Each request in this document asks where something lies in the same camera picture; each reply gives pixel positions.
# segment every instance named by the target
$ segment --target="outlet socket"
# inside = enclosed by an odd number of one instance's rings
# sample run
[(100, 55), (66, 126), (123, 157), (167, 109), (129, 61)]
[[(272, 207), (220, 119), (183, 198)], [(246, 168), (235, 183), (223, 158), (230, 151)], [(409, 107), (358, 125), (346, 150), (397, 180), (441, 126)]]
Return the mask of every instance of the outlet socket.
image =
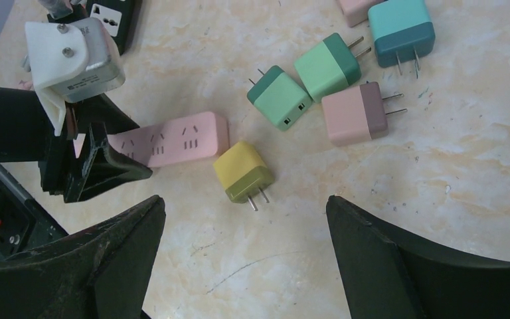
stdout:
[[(79, 156), (83, 138), (74, 142)], [(213, 112), (203, 112), (163, 124), (108, 136), (117, 152), (147, 167), (211, 158), (230, 148), (228, 121)]]
[(99, 19), (111, 37), (118, 36), (122, 12), (94, 3), (90, 17)]

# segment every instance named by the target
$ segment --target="teal power adapter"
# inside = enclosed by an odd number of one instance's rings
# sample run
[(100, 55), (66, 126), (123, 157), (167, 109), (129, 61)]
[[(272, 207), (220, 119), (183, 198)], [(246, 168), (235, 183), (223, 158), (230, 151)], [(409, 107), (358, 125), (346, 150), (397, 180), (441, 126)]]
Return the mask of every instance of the teal power adapter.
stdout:
[(380, 67), (415, 60), (433, 51), (435, 29), (424, 0), (390, 0), (369, 9), (369, 21)]
[(349, 46), (339, 33), (333, 33), (294, 62), (306, 90), (317, 103), (321, 98), (340, 92), (361, 78), (357, 59), (372, 49), (353, 55), (351, 49), (363, 42), (360, 37)]
[(280, 67), (273, 66), (253, 83), (247, 99), (279, 130), (288, 130), (312, 105), (308, 93)]

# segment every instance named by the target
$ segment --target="marble table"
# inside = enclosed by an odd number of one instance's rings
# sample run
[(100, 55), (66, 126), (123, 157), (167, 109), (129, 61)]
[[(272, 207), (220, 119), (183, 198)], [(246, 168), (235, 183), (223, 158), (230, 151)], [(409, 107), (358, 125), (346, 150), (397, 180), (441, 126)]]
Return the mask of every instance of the marble table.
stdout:
[[(73, 233), (153, 194), (167, 223), (143, 305), (152, 318), (348, 318), (324, 215), (337, 194), (372, 214), (455, 249), (510, 261), (510, 1), (427, 0), (434, 52), (382, 69), (363, 58), (360, 83), (378, 81), (390, 135), (335, 148), (316, 104), (287, 132), (246, 99), (257, 68), (293, 62), (338, 32), (355, 51), (371, 45), (367, 22), (347, 27), (335, 0), (144, 0), (126, 83), (108, 96), (137, 123), (211, 110), (232, 143), (256, 146), (277, 181), (259, 212), (231, 203), (203, 160), (85, 203), (65, 205), (40, 188), (36, 163), (5, 167)], [(43, 21), (35, 0), (16, 1), (0, 38), (0, 86), (29, 80), (24, 23)]]

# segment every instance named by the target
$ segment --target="plug prong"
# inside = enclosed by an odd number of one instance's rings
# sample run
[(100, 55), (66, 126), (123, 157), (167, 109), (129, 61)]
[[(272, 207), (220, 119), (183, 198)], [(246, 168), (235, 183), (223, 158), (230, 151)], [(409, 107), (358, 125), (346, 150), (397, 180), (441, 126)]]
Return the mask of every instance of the plug prong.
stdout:
[(390, 100), (392, 98), (403, 98), (403, 97), (404, 97), (404, 94), (401, 93), (401, 94), (396, 94), (396, 95), (388, 96), (387, 98), (382, 98), (382, 101)]
[(421, 65), (419, 64), (419, 56), (417, 55), (417, 51), (414, 48), (415, 53), (415, 67), (417, 68), (417, 71), (421, 71)]
[(357, 44), (359, 44), (359, 43), (363, 42), (363, 41), (364, 41), (364, 39), (365, 39), (365, 37), (360, 37), (360, 38), (358, 38), (357, 40), (355, 40), (355, 41), (353, 41), (353, 42), (349, 43), (349, 45), (347, 45), (347, 48), (349, 48), (349, 49), (354, 48)]
[(368, 47), (368, 48), (367, 48), (366, 50), (364, 50), (363, 52), (361, 52), (361, 53), (359, 53), (359, 54), (355, 55), (355, 58), (361, 58), (363, 55), (365, 55), (365, 54), (367, 54), (367, 53), (371, 52), (372, 50), (373, 50), (373, 48)]
[(251, 207), (253, 207), (253, 210), (258, 211), (259, 209), (257, 209), (257, 205), (255, 205), (253, 198), (251, 198), (251, 196), (248, 196), (247, 199), (249, 199), (249, 204), (251, 204)]
[(396, 59), (398, 60), (398, 70), (400, 71), (400, 75), (404, 75), (402, 72), (402, 64), (400, 63), (400, 55), (396, 52)]
[(386, 116), (388, 115), (392, 115), (392, 114), (396, 114), (396, 113), (401, 113), (401, 112), (407, 112), (408, 109), (407, 108), (403, 108), (401, 110), (397, 110), (397, 111), (394, 111), (394, 112), (389, 112), (389, 113), (386, 113)]
[(263, 191), (263, 189), (261, 187), (259, 187), (259, 192), (261, 193), (261, 195), (263, 195), (263, 198), (265, 199), (267, 204), (269, 204), (270, 203), (269, 197), (267, 197), (267, 195), (265, 194), (265, 192)]

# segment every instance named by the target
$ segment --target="light green power adapter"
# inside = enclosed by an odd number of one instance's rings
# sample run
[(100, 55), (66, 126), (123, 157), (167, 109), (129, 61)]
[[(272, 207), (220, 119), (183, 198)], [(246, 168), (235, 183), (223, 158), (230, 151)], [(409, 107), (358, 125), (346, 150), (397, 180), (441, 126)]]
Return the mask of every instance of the light green power adapter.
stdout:
[(371, 51), (367, 48), (354, 56), (351, 48), (362, 42), (360, 37), (349, 46), (339, 33), (333, 33), (294, 62), (306, 90), (317, 103), (321, 98), (340, 92), (361, 78), (357, 58)]
[(247, 99), (279, 130), (288, 130), (312, 105), (308, 93), (280, 67), (263, 73), (247, 93)]

